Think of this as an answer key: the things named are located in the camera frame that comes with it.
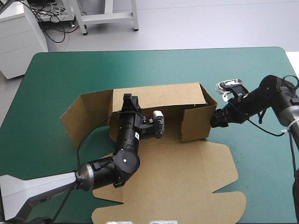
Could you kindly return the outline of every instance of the cabinet drawer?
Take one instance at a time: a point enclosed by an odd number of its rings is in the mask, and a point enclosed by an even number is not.
[[[1,54],[0,71],[7,79],[24,75],[33,55],[38,52],[44,52],[40,44]]]
[[[25,16],[0,22],[0,38],[24,33],[30,30],[32,30],[32,28]]]
[[[33,31],[28,31],[0,39],[0,54],[38,44],[38,39]]]

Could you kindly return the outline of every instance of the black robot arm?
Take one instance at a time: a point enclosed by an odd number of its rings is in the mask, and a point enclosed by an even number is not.
[[[242,81],[239,79],[218,83],[216,89],[219,93],[223,94],[223,98],[225,101],[228,101],[228,104],[224,108],[216,110],[210,123],[212,127],[227,127],[229,123],[242,124],[246,120],[250,121],[249,118],[257,114],[259,116],[259,123],[261,124],[266,110],[269,107],[273,109],[280,124],[287,127],[287,131],[290,135],[295,177],[293,198],[298,222],[299,184],[297,180],[299,179],[299,170],[296,170],[292,137],[299,149],[299,98],[296,95],[296,89],[299,87],[299,80],[296,76],[292,76],[297,80],[297,85],[294,86],[291,82],[286,81],[286,77],[289,76],[285,76],[284,78],[279,78],[273,75],[267,76],[261,81],[259,87],[252,92],[248,92],[243,87]],[[227,94],[230,93],[233,93],[234,97],[228,100]],[[283,133],[270,134],[281,136]]]
[[[211,119],[212,127],[227,127],[229,123],[242,124],[253,115],[259,116],[261,123],[265,110],[272,107],[279,122],[288,126],[290,122],[281,117],[283,110],[292,106],[298,106],[299,100],[295,93],[298,88],[285,78],[277,76],[265,77],[258,88],[248,92],[239,79],[224,81],[217,84],[219,92],[233,93],[234,97],[228,100],[228,104],[215,112]]]
[[[67,193],[53,219],[44,217],[31,222],[53,224],[72,190],[89,191],[109,184],[123,186],[140,166],[139,140],[161,138],[164,117],[160,111],[154,111],[152,118],[141,113],[138,97],[132,94],[124,94],[122,109],[115,116],[118,114],[120,129],[113,156],[86,162],[78,171],[32,180],[0,176],[0,224],[25,224],[34,206]]]

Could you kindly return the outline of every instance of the green tabletop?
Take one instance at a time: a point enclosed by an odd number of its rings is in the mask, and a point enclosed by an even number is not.
[[[30,179],[75,170],[76,149],[60,117],[82,93],[201,82],[223,107],[225,103],[215,91],[217,82],[240,78],[251,91],[269,74],[294,74],[281,48],[39,53],[0,128],[0,175]],[[282,128],[271,109],[263,126],[276,133]],[[240,223],[296,221],[288,136],[276,138],[244,123],[215,128],[207,140],[231,149],[239,179],[221,192],[245,193],[247,208]],[[82,161],[97,159],[113,148],[107,128],[96,130],[82,148]],[[36,206],[29,219],[52,217],[62,199]],[[90,223],[95,208],[111,204],[94,198],[91,192],[74,191],[57,222]]]

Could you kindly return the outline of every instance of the gray floor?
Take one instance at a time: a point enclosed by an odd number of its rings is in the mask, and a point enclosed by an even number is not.
[[[299,51],[299,0],[136,0],[140,30],[131,22],[88,26],[68,34],[49,51],[193,49],[279,46]],[[82,1],[88,14],[99,0]],[[114,0],[114,11],[130,9],[130,0]],[[62,34],[50,33],[60,40]],[[21,82],[0,75],[0,124]]]

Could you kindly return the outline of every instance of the cardboard box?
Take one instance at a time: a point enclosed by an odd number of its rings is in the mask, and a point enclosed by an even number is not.
[[[213,193],[236,181],[238,173],[227,146],[198,140],[209,136],[209,122],[216,108],[216,102],[199,83],[83,94],[61,118],[74,145],[78,146],[102,120],[121,110],[124,93],[138,96],[147,115],[162,111],[165,135],[140,141],[141,166],[124,187],[109,185],[93,191],[95,197],[124,203],[96,209],[93,222],[236,223],[245,210],[246,198],[241,192]],[[115,141],[118,116],[102,126],[106,125]]]

